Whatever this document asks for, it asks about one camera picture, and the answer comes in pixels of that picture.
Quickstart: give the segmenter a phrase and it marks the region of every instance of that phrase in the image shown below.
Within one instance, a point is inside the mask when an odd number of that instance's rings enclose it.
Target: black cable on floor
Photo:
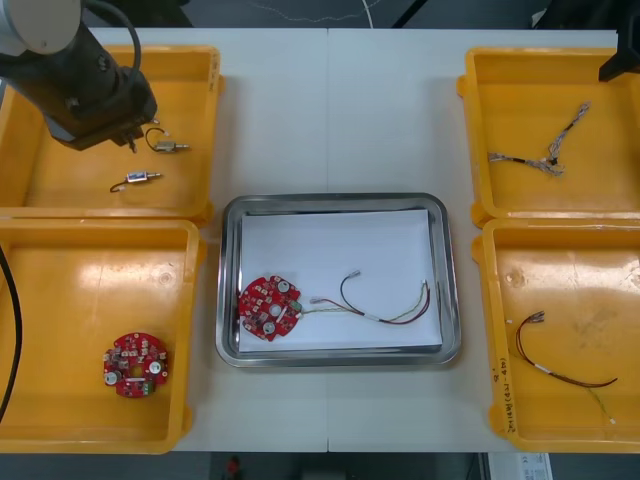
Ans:
[[[0,404],[0,423],[7,411],[9,400],[11,399],[11,393],[13,392],[13,386],[16,383],[16,375],[18,374],[18,365],[20,364],[20,354],[22,353],[22,312],[20,310],[20,299],[18,297],[18,289],[16,283],[13,280],[11,269],[9,268],[9,262],[4,255],[2,247],[0,247],[0,267],[2,273],[7,282],[7,288],[9,288],[9,295],[11,296],[11,304],[13,305],[13,316],[16,322],[16,345],[13,352],[13,363],[11,365],[11,373],[9,373],[9,381],[7,382],[7,388],[4,391],[4,397],[2,398],[2,404]]]
[[[478,457],[477,453],[472,453],[471,461],[469,462],[469,469],[467,470],[467,474],[464,477],[464,480],[469,480],[471,478],[471,472],[473,471],[473,465],[476,463],[476,458]]]

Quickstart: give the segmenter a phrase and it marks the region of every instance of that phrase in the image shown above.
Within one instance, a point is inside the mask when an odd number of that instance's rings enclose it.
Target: connector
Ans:
[[[148,182],[152,178],[161,177],[161,173],[153,173],[153,172],[131,172],[127,174],[126,183],[139,183],[139,182]]]
[[[156,143],[153,149],[161,153],[177,153],[181,150],[189,150],[191,146],[182,143],[176,143],[169,140]]]
[[[145,171],[141,171],[141,172],[131,172],[128,173],[127,176],[125,177],[125,179],[122,182],[116,183],[115,185],[113,185],[109,191],[111,193],[116,193],[116,192],[120,192],[122,190],[125,189],[125,186],[129,183],[143,183],[143,182],[149,182],[154,178],[160,178],[162,177],[161,173],[153,173],[153,172],[145,172]]]

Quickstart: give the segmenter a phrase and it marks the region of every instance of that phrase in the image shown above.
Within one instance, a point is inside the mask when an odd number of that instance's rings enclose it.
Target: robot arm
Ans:
[[[129,145],[155,116],[153,92],[139,71],[140,42],[133,37],[133,68],[120,67],[82,23],[80,0],[0,0],[0,77],[38,107],[51,135],[84,150],[105,140]]]

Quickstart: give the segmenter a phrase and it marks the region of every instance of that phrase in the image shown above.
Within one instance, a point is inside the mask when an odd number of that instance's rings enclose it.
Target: white wire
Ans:
[[[369,17],[369,25],[371,26],[371,28],[373,28],[373,22],[371,21],[371,14],[369,13],[369,10],[371,10],[373,7],[375,7],[376,5],[378,5],[382,0],[376,0],[375,2],[373,2],[371,5],[368,5],[366,8],[363,8],[360,12],[358,13],[350,13],[349,15],[345,15],[343,17],[322,17],[322,18],[307,18],[307,17],[299,17],[299,18],[292,18],[289,17],[287,15],[285,15],[284,13],[282,13],[280,10],[278,10],[277,8],[273,8],[273,7],[269,7],[268,5],[262,5],[260,3],[255,3],[255,2],[249,2],[249,5],[256,7],[256,8],[260,8],[262,10],[267,10],[269,12],[273,12],[278,14],[280,17],[284,18],[285,20],[289,20],[290,22],[309,22],[309,23],[320,23],[320,22],[324,22],[326,20],[333,20],[335,22],[340,22],[342,20],[347,20],[348,18],[359,18],[361,17],[363,14],[367,14],[367,16]]]
[[[364,5],[364,11],[367,12],[367,18],[369,19],[369,28],[373,28],[373,20],[371,20],[371,12],[369,12],[369,5],[367,5],[367,0],[362,0],[362,4]]]

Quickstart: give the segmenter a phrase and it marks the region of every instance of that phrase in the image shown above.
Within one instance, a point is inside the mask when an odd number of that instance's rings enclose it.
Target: capacitor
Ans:
[[[122,374],[118,371],[107,372],[104,374],[104,383],[112,387],[113,385],[118,383],[121,378],[122,378]]]
[[[159,374],[161,371],[162,371],[162,363],[151,362],[149,364],[149,372],[153,373],[154,375]]]

